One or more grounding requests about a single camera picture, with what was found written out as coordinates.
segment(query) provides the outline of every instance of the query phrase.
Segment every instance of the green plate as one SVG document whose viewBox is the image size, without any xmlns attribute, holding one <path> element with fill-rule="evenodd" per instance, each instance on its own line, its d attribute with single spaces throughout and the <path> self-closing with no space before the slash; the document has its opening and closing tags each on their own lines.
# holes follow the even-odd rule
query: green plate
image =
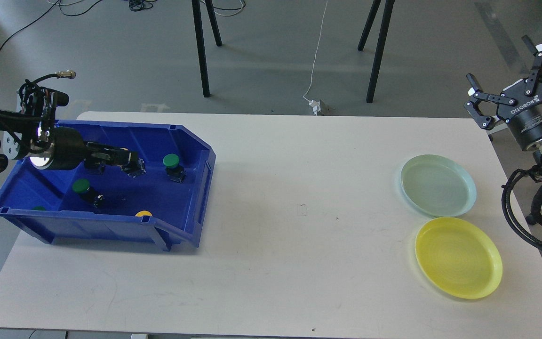
<svg viewBox="0 0 542 339">
<path fill-rule="evenodd" d="M 425 154 L 405 163 L 400 186 L 418 210 L 435 217 L 456 217 L 476 202 L 476 185 L 455 161 Z"/>
</svg>

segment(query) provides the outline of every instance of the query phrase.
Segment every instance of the black table leg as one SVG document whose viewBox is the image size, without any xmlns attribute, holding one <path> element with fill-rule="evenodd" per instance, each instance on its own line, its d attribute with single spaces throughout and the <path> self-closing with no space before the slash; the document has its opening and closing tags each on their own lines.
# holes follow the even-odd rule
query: black table leg
<svg viewBox="0 0 542 339">
<path fill-rule="evenodd" d="M 200 13 L 200 1 L 191 0 L 191 8 L 194 13 L 194 27 L 196 28 L 196 45 L 198 45 L 198 61 L 200 62 L 202 93 L 204 94 L 205 98 L 210 98 L 208 69 L 206 67 L 206 52 L 204 51 L 204 33 L 202 32 L 202 13 Z"/>
<path fill-rule="evenodd" d="M 357 49 L 363 51 L 367 37 L 369 36 L 369 31 L 372 29 L 376 14 L 378 13 L 378 8 L 380 7 L 381 0 L 374 0 L 372 3 L 372 8 L 369 10 L 369 15 L 367 16 L 367 21 L 365 21 L 365 27 L 363 28 L 363 34 L 361 34 L 361 39 L 359 39 L 359 46 Z"/>
<path fill-rule="evenodd" d="M 374 93 L 376 92 L 376 83 L 378 83 L 378 73 L 380 71 L 380 64 L 382 64 L 383 48 L 386 44 L 386 36 L 388 35 L 388 27 L 390 25 L 393 6 L 394 0 L 386 0 L 382 24 L 380 26 L 380 35 L 378 37 L 378 46 L 376 47 L 376 54 L 374 56 L 374 65 L 372 66 L 372 76 L 369 79 L 369 87 L 367 88 L 367 103 L 374 102 Z"/>
<path fill-rule="evenodd" d="M 213 35 L 215 35 L 215 43 L 218 47 L 223 46 L 221 41 L 221 34 L 219 33 L 219 26 L 217 25 L 217 16 L 215 15 L 215 9 L 213 8 L 213 0 L 204 0 L 206 4 L 206 11 L 208 11 L 208 17 L 210 19 L 210 25 L 213 27 Z"/>
</svg>

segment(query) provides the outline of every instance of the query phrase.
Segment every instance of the cable connector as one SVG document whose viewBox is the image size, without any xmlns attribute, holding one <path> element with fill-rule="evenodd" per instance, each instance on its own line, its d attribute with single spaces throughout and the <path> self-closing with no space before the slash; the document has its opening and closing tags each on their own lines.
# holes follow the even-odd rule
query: cable connector
<svg viewBox="0 0 542 339">
<path fill-rule="evenodd" d="M 71 70 L 59 71 L 59 72 L 56 72 L 56 75 L 58 76 L 58 79 L 60 78 L 75 79 L 75 77 L 77 77 L 77 73 Z"/>
<path fill-rule="evenodd" d="M 323 101 L 309 100 L 308 103 L 314 115 L 329 115 L 329 108 Z"/>
</svg>

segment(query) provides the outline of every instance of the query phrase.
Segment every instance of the green button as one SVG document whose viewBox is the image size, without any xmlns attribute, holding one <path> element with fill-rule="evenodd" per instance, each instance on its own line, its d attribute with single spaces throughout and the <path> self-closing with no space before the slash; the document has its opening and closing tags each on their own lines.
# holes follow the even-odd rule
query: green button
<svg viewBox="0 0 542 339">
<path fill-rule="evenodd" d="M 79 179 L 72 184 L 72 190 L 77 194 L 85 193 L 89 187 L 91 185 L 89 184 L 89 180 L 86 179 Z"/>
<path fill-rule="evenodd" d="M 179 166 L 179 156 L 175 153 L 167 154 L 166 156 L 164 156 L 162 163 L 165 167 L 171 169 L 176 168 Z"/>
</svg>

